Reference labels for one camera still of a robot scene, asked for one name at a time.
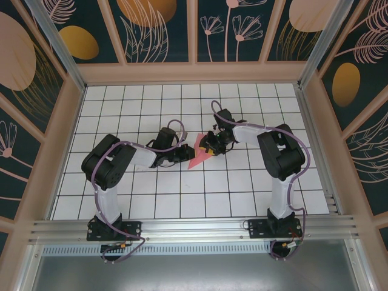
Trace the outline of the aluminium frame post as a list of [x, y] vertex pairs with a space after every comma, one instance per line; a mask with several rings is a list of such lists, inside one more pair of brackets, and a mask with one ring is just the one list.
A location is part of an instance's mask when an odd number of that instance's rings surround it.
[[354, 0], [339, 0], [336, 4], [298, 79], [297, 84], [300, 90], [303, 90], [310, 81], [325, 52], [329, 49], [330, 44], [340, 30], [343, 21], [349, 14], [353, 2]]
[[84, 93], [85, 82], [76, 65], [76, 62], [67, 49], [54, 23], [49, 18], [43, 4], [40, 2], [40, 0], [25, 0], [25, 3], [28, 5], [30, 11], [34, 14], [38, 24], [42, 28], [48, 40], [51, 42], [54, 50], [57, 52], [60, 60], [64, 64], [72, 80], [75, 82], [77, 88], [79, 88], [80, 91]]

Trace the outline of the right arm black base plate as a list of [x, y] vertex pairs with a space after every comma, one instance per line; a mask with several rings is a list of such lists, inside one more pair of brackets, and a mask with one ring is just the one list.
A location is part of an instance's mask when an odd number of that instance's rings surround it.
[[291, 238], [293, 234], [302, 237], [300, 220], [295, 218], [289, 222], [270, 222], [268, 219], [248, 220], [250, 238]]

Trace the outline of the aluminium side rail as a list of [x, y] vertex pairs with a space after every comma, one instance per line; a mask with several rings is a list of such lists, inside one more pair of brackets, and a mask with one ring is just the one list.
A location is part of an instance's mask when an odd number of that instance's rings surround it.
[[343, 207], [338, 196], [337, 189], [334, 185], [334, 180], [330, 168], [327, 164], [327, 158], [324, 153], [323, 145], [319, 137], [317, 126], [312, 115], [312, 111], [307, 102], [306, 95], [297, 85], [293, 85], [298, 105], [303, 117], [307, 136], [312, 149], [313, 157], [316, 162], [318, 175], [323, 187], [324, 196], [331, 199], [333, 203], [328, 202], [329, 211], [336, 215], [343, 215]]

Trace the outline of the long aluminium mounting rail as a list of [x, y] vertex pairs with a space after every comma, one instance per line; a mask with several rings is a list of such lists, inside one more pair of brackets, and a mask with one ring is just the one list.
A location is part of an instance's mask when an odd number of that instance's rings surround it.
[[[83, 243], [87, 220], [35, 221], [27, 235], [31, 243]], [[141, 236], [155, 243], [204, 243], [248, 241], [247, 218], [145, 219]], [[306, 216], [304, 239], [353, 239], [359, 237], [349, 215]]]

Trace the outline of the pink square paper sheet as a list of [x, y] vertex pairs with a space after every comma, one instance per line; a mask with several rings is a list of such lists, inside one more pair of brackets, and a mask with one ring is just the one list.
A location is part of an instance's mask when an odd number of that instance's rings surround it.
[[188, 166], [189, 170], [212, 157], [211, 154], [199, 148], [199, 143], [203, 139], [203, 137], [205, 137], [205, 135], [202, 133], [199, 133], [197, 135], [197, 138], [194, 144], [195, 157], [189, 161], [189, 166]]

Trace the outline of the grey metal sheet panel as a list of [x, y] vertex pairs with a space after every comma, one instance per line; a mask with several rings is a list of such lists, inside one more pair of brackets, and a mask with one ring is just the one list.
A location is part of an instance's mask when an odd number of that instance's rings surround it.
[[346, 260], [278, 262], [258, 255], [44, 257], [32, 291], [359, 291]]

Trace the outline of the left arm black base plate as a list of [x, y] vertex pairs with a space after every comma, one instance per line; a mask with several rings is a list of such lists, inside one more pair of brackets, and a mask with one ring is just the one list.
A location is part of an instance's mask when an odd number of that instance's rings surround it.
[[[141, 234], [141, 222], [140, 221], [115, 221], [113, 227], [119, 229], [122, 232], [135, 235], [133, 240], [138, 241]], [[128, 239], [122, 233], [110, 228], [107, 224], [100, 220], [93, 220], [88, 223], [87, 241], [124, 241]]]

